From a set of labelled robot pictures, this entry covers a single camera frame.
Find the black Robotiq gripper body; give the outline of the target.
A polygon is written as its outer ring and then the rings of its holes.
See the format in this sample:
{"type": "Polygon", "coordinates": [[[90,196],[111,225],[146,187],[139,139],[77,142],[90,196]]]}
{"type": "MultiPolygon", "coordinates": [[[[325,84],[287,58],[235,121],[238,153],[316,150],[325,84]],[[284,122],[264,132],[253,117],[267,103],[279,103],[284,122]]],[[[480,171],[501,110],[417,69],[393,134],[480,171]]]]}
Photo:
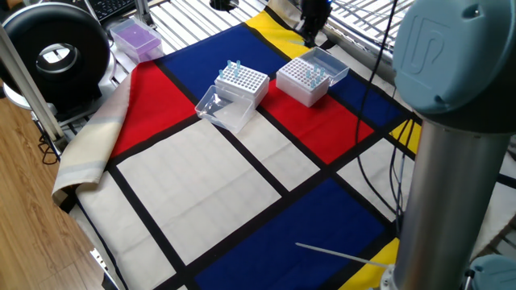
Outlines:
{"type": "Polygon", "coordinates": [[[332,10],[331,4],[331,0],[301,0],[302,19],[325,23],[332,10]]]}

